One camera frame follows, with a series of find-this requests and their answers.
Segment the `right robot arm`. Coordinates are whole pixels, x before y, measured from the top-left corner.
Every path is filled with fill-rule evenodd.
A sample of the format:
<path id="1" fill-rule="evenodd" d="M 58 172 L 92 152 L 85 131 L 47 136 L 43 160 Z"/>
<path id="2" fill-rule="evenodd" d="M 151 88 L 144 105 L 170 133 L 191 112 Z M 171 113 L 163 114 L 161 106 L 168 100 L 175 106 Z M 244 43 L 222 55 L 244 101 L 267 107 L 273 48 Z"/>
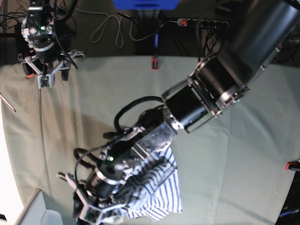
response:
<path id="1" fill-rule="evenodd" d="M 83 51 L 69 48 L 76 32 L 67 21 L 76 6 L 76 0 L 68 8 L 60 8 L 55 0 L 30 1 L 21 24 L 21 35 L 29 52 L 20 58 L 20 63 L 27 77 L 37 77 L 39 88 L 52 87 L 57 72 L 67 81 L 71 66 L 77 66 L 74 58 L 85 56 Z"/>

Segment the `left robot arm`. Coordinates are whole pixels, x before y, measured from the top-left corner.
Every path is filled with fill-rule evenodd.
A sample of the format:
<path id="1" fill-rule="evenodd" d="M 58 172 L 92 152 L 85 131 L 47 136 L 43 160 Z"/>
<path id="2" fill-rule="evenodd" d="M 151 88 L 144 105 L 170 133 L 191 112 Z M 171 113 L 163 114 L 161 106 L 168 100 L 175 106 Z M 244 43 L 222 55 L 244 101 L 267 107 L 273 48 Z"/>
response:
<path id="1" fill-rule="evenodd" d="M 179 130 L 221 115 L 248 91 L 247 84 L 300 19 L 297 0 L 245 0 L 217 53 L 201 59 L 187 79 L 161 97 L 139 98 L 114 118 L 107 143 L 76 148 L 76 166 L 59 173 L 74 190 L 79 225 L 118 225 L 125 216 L 159 221 L 183 210 L 171 143 Z"/>

